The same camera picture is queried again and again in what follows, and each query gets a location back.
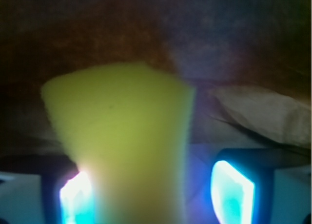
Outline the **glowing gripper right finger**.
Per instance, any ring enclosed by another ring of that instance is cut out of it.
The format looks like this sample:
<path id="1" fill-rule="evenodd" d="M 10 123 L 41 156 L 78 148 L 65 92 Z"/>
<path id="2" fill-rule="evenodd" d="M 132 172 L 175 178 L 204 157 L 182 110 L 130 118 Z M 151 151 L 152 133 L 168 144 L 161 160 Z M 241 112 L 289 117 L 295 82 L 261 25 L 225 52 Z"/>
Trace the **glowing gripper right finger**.
<path id="1" fill-rule="evenodd" d="M 276 149 L 192 150 L 194 224 L 269 224 Z"/>

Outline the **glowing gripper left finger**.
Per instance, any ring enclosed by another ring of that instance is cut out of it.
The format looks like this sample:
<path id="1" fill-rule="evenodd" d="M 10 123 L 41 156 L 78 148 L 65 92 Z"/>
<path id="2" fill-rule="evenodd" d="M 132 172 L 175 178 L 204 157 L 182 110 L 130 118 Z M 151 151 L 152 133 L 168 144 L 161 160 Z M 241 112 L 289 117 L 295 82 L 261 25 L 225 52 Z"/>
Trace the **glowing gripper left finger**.
<path id="1" fill-rule="evenodd" d="M 69 158 L 43 158 L 41 188 L 47 224 L 93 224 L 92 185 Z"/>

